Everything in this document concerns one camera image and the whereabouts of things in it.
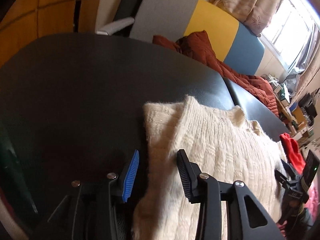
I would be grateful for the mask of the cluttered wooden side shelf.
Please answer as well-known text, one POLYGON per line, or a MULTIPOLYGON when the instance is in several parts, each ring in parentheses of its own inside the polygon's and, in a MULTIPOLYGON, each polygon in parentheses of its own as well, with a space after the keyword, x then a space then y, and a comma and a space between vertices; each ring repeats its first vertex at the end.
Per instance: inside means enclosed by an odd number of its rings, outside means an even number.
POLYGON ((300 144, 305 144, 313 135, 315 119, 319 114, 316 103, 319 102, 319 89, 293 101, 289 98, 289 92, 284 83, 280 83, 271 75, 263 75, 269 82, 276 97, 281 121, 289 130, 289 134, 300 144))

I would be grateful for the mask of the rust red quilted jacket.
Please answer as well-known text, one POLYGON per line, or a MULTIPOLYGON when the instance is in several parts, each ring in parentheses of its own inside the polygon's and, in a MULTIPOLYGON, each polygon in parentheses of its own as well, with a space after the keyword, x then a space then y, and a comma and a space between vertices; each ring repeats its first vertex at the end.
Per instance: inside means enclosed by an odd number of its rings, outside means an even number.
POLYGON ((276 97, 269 82, 259 76, 239 74, 217 59, 206 31, 196 31, 178 39, 176 42, 170 41, 161 35, 155 35, 152 42, 199 61, 215 70, 222 77, 230 79, 256 97, 275 116, 279 116, 276 97))

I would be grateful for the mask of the cream knitted sweater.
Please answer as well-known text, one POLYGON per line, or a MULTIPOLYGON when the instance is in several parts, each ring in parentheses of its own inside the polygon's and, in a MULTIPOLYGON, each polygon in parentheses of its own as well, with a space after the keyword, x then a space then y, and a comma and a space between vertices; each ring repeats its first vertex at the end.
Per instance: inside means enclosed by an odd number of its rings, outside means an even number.
POLYGON ((135 208, 134 239, 195 238, 200 207, 184 195, 176 165, 180 149, 218 181, 243 181, 272 219, 280 219, 284 190, 274 172, 284 170, 284 149, 240 107, 224 111, 186 96, 178 103, 146 103, 143 111, 149 182, 135 208))

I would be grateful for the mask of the grey yellow blue sofa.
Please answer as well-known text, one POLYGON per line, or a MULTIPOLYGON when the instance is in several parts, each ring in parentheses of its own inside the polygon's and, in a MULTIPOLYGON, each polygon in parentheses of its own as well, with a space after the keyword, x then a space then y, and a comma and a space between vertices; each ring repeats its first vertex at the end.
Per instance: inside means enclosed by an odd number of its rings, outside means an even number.
POLYGON ((257 71, 264 46, 242 23, 204 0, 142 0, 135 18, 116 20, 97 29, 144 42, 161 35, 171 41, 206 31, 216 57, 245 75, 257 71))

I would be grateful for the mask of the orange wooden cabinet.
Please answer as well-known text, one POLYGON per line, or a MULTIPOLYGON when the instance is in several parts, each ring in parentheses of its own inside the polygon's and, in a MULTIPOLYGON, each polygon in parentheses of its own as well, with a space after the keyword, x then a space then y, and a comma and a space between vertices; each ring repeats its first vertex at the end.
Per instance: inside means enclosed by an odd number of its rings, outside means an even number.
POLYGON ((60 33, 93 33, 100 0, 16 0, 1 19, 1 64, 30 42, 60 33))

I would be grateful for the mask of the pink ruffled fabric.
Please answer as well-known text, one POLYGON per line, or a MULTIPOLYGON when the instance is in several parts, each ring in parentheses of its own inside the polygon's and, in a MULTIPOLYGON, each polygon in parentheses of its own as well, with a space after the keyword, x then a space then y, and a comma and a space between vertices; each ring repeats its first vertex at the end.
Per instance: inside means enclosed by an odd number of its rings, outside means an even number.
POLYGON ((309 189, 308 189, 308 195, 309 199, 304 205, 312 218, 312 221, 314 222, 318 216, 318 204, 319 204, 319 194, 317 190, 317 184, 316 182, 312 182, 309 189))

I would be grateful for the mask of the red glove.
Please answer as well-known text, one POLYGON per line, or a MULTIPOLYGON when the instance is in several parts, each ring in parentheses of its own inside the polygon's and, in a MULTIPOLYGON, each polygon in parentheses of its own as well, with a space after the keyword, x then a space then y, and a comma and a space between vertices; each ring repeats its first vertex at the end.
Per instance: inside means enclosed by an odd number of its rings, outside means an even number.
POLYGON ((298 142, 290 137, 288 133, 283 133, 279 137, 289 163, 299 174, 302 174, 305 160, 299 150, 298 142))

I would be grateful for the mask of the beige starfish pattern curtain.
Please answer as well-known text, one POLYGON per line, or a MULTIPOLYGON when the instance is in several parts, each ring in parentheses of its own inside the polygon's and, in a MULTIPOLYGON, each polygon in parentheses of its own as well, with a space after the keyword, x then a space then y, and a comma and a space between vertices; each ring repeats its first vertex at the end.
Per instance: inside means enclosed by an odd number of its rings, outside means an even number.
POLYGON ((210 0, 229 13, 257 37, 271 23, 283 0, 210 0))

